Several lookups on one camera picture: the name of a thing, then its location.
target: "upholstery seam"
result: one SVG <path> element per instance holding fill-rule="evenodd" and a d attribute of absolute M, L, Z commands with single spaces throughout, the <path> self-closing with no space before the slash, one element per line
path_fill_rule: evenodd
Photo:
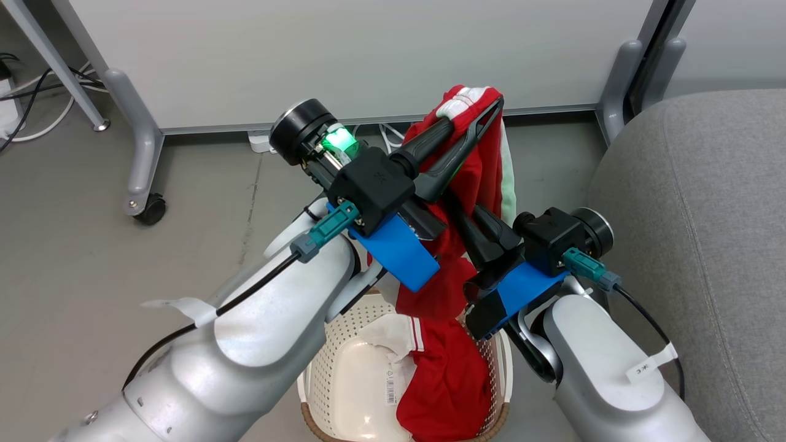
<path fill-rule="evenodd" d="M 668 138 L 668 130 L 667 130 L 667 119 L 666 113 L 667 110 L 672 106 L 672 104 L 664 105 L 663 111 L 660 115 L 660 129 L 661 135 L 663 136 L 663 147 L 666 151 L 666 156 L 669 161 L 669 169 L 671 171 L 671 185 L 674 193 L 676 194 L 678 201 L 680 202 L 681 206 L 681 215 L 683 222 L 685 223 L 685 230 L 688 233 L 688 237 L 692 242 L 692 254 L 693 257 L 699 262 L 700 265 L 700 275 L 703 284 L 701 284 L 702 292 L 704 295 L 704 303 L 707 305 L 707 310 L 710 313 L 710 320 L 712 321 L 712 325 L 714 326 L 714 334 L 716 338 L 716 344 L 718 345 L 718 349 L 721 351 L 722 354 L 722 361 L 723 366 L 726 371 L 726 377 L 729 379 L 729 383 L 731 384 L 732 390 L 734 391 L 734 396 L 737 402 L 737 406 L 743 412 L 743 416 L 745 417 L 745 421 L 747 422 L 748 426 L 751 428 L 751 431 L 754 433 L 757 439 L 763 438 L 764 440 L 771 441 L 772 437 L 762 428 L 763 425 L 761 422 L 756 418 L 756 415 L 753 411 L 753 408 L 750 405 L 750 400 L 747 397 L 747 394 L 744 391 L 744 386 L 742 380 L 739 377 L 739 374 L 734 367 L 734 358 L 732 356 L 732 352 L 729 349 L 728 342 L 725 339 L 725 329 L 721 323 L 721 316 L 718 313 L 717 306 L 715 305 L 714 298 L 712 296 L 712 284 L 710 279 L 707 275 L 707 264 L 704 261 L 703 254 L 701 252 L 701 245 L 699 243 L 698 234 L 696 233 L 695 223 L 693 222 L 693 216 L 688 206 L 688 202 L 685 200 L 685 196 L 682 193 L 682 188 L 679 182 L 679 178 L 677 177 L 677 171 L 674 167 L 674 157 L 671 154 L 671 149 L 669 147 L 669 138 Z M 740 402 L 740 393 L 742 393 L 742 403 Z M 750 413 L 751 417 L 755 420 L 755 424 L 751 422 L 751 419 L 747 416 L 747 413 Z"/>

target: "barcode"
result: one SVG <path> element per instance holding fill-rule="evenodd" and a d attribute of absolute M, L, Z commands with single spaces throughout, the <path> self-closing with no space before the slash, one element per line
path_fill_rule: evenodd
<path fill-rule="evenodd" d="M 385 381 L 385 402 L 387 405 L 395 405 L 395 390 L 393 388 L 392 379 L 387 379 Z"/>

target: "teal connector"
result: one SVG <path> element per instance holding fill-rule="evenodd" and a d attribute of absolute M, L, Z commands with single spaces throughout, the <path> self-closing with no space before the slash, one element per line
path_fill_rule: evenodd
<path fill-rule="evenodd" d="M 289 245 L 289 249 L 292 250 L 292 253 L 299 254 L 298 260 L 300 262 L 307 263 L 319 253 L 322 246 L 341 234 L 359 217 L 358 208 L 350 201 L 345 201 L 325 218 L 320 219 L 307 234 L 301 234 L 295 238 Z"/>
<path fill-rule="evenodd" d="M 593 282 L 600 281 L 606 273 L 606 266 L 592 256 L 571 247 L 562 255 L 565 268 L 573 274 L 583 278 L 591 279 Z"/>

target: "bolt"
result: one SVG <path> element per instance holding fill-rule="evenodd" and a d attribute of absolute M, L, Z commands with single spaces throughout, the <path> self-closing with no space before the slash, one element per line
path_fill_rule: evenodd
<path fill-rule="evenodd" d="M 82 423 L 83 423 L 83 425 L 90 425 L 93 422 L 95 422 L 95 420 L 97 418 L 98 418 L 98 410 L 96 410 L 96 411 L 88 414 L 87 416 L 85 416 L 85 418 L 82 420 Z"/>

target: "teal cable connector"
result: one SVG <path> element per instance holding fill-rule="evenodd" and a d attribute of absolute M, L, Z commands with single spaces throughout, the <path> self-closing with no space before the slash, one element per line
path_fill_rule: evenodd
<path fill-rule="evenodd" d="M 614 284 L 623 283 L 617 274 L 607 271 L 602 262 L 576 247 L 571 247 L 562 255 L 562 262 L 572 274 L 592 280 L 607 292 L 614 289 Z"/>
<path fill-rule="evenodd" d="M 307 234 L 301 234 L 295 238 L 289 245 L 289 249 L 292 250 L 292 253 L 299 254 L 298 260 L 301 263 L 307 263 L 319 253 L 322 246 L 341 234 L 359 217 L 358 208 L 350 201 L 345 201 L 325 218 L 320 219 Z"/>

